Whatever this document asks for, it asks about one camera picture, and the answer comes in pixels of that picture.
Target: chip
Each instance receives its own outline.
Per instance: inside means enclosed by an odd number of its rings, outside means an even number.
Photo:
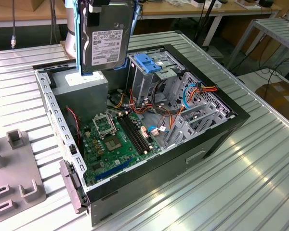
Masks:
[[[122,144],[117,136],[108,136],[104,139],[104,143],[109,151],[113,151],[122,147]]]
[[[95,164],[95,165],[92,166],[92,168],[93,168],[94,171],[100,169],[101,167],[102,167],[102,166],[101,166],[100,163],[97,163],[97,164]]]

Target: blue bracket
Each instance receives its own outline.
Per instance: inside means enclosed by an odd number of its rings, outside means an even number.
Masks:
[[[136,61],[144,68],[147,73],[152,73],[156,71],[160,71],[162,68],[157,66],[153,59],[151,59],[146,54],[136,54],[135,56]]]

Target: metal table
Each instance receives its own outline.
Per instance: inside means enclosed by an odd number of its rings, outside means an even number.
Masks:
[[[259,29],[260,33],[253,41],[246,54],[248,54],[255,48],[255,46],[264,34],[267,34],[268,36],[280,42],[282,45],[289,49],[289,21],[284,18],[254,19],[250,22],[250,25],[247,27],[245,33],[243,34],[242,38],[236,45],[236,48],[232,52],[230,56],[230,61],[227,65],[227,69],[231,67],[231,64],[235,60],[237,54],[240,52],[242,46],[244,45],[245,41],[247,40],[251,31],[254,28]]]
[[[130,49],[172,44],[250,119],[212,156],[101,222],[96,230],[289,230],[289,122],[183,34],[134,36]],[[66,59],[60,45],[0,52],[0,136],[29,133],[47,199],[0,230],[91,230],[59,173],[61,154],[31,66]]]

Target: gray 3d printed part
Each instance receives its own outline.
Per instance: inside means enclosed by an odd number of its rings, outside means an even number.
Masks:
[[[5,201],[0,204],[0,217],[17,208],[17,205],[12,200]]]
[[[46,199],[26,132],[9,131],[0,138],[0,221]]]

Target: red cable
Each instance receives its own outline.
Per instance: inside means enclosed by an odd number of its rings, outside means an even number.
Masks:
[[[75,113],[72,111],[72,109],[70,109],[70,108],[68,108],[68,107],[66,107],[66,109],[67,109],[70,113],[72,113],[72,115],[73,115],[73,117],[74,117],[74,119],[75,119],[76,127],[77,127],[78,146],[79,146],[79,140],[80,140],[80,138],[79,138],[79,126],[78,126],[77,117],[76,117]]]

